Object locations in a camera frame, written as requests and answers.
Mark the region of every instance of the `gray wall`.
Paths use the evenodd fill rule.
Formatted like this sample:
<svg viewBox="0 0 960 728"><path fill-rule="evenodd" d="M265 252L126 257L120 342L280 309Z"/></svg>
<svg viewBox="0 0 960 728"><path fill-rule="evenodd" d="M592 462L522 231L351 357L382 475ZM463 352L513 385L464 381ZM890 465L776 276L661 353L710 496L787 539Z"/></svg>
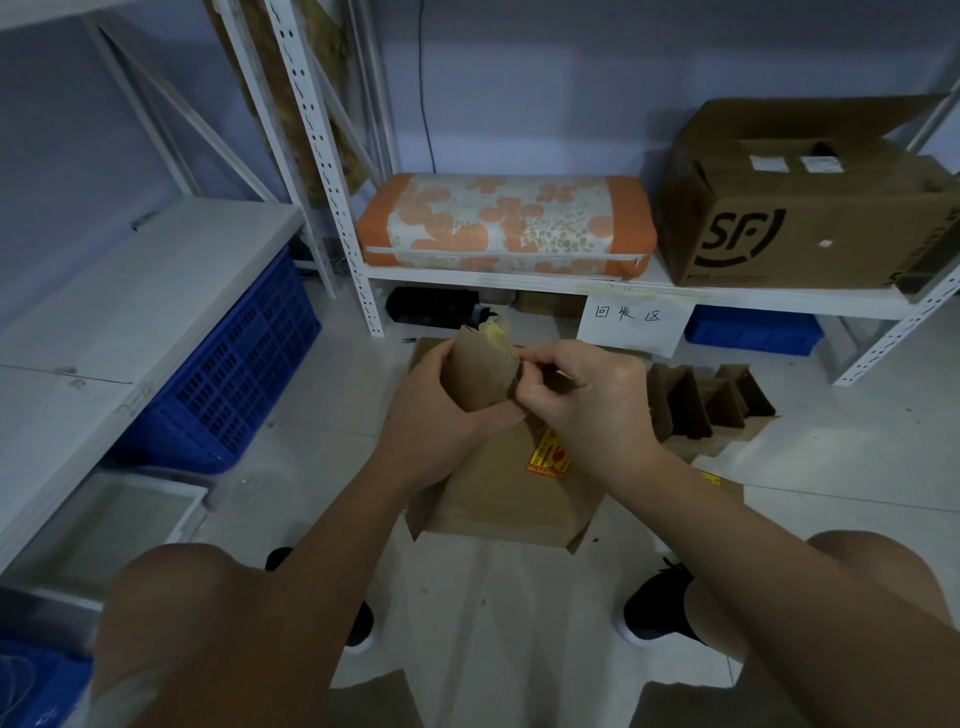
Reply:
<svg viewBox="0 0 960 728"><path fill-rule="evenodd" d="M642 169L652 182L671 139L709 98L948 88L960 70L960 4L907 5L426 0L423 87L438 170ZM418 6L375 4L407 171L429 169L418 97ZM947 146L960 151L960 141Z"/></svg>
<svg viewBox="0 0 960 728"><path fill-rule="evenodd" d="M286 191L201 0L119 8L137 55L281 200ZM79 20L0 33L0 327L180 195ZM163 100L205 196L258 199Z"/></svg>
<svg viewBox="0 0 960 728"><path fill-rule="evenodd" d="M83 26L0 33L0 326L178 194Z"/></svg>

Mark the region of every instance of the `person's right hand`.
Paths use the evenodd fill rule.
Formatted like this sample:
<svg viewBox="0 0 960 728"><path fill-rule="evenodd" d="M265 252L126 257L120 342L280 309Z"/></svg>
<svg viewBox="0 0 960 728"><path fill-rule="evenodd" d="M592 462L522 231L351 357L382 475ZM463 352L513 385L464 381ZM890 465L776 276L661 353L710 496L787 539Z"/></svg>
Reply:
<svg viewBox="0 0 960 728"><path fill-rule="evenodd" d="M516 400L557 430L572 461L614 497L635 487L665 452L654 436L647 377L636 356L563 340L520 350ZM557 394L538 365L555 365L576 385Z"/></svg>

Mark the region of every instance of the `blue plastic crate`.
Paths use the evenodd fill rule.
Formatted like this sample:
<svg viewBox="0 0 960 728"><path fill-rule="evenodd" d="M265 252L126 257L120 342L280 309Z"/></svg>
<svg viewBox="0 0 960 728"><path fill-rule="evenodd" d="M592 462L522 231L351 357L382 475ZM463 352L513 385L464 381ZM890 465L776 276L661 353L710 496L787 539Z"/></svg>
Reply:
<svg viewBox="0 0 960 728"><path fill-rule="evenodd" d="M16 639L0 639L0 663L4 728L57 728L70 717L93 670L85 657Z"/></svg>
<svg viewBox="0 0 960 728"><path fill-rule="evenodd" d="M809 313L698 305L684 331L693 344L810 356L824 330Z"/></svg>
<svg viewBox="0 0 960 728"><path fill-rule="evenodd" d="M286 250L113 446L123 465L232 468L320 332Z"/></svg>

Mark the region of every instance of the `knee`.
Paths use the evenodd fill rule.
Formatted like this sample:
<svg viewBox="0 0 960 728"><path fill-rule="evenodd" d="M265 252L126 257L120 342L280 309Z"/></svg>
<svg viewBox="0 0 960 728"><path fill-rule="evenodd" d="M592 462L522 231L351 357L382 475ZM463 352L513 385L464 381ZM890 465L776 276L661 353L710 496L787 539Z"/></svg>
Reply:
<svg viewBox="0 0 960 728"><path fill-rule="evenodd" d="M932 576L926 562L914 551L873 531L824 531L807 543L855 570L916 570Z"/></svg>
<svg viewBox="0 0 960 728"><path fill-rule="evenodd" d="M937 619L951 623L937 577L900 542L872 531L825 531L807 542Z"/></svg>
<svg viewBox="0 0 960 728"><path fill-rule="evenodd" d="M108 602L141 601L157 595L216 594L243 567L216 546L166 544L133 559L117 574Z"/></svg>

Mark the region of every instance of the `hand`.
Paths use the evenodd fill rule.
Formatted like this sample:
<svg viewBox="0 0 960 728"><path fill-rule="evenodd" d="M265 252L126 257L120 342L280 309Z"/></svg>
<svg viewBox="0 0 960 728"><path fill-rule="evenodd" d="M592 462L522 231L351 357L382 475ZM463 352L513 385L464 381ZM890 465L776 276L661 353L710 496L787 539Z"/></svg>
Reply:
<svg viewBox="0 0 960 728"><path fill-rule="evenodd" d="M400 383L387 411L371 463L398 478L412 495L443 480L487 438L523 421L508 400L476 412L454 404L440 383L453 340L430 350Z"/></svg>
<svg viewBox="0 0 960 728"><path fill-rule="evenodd" d="M529 347L519 355L517 401L556 429L572 461L614 497L635 487L665 452L650 421L643 362L573 340ZM563 395L548 389L540 364L555 365L576 386Z"/></svg>

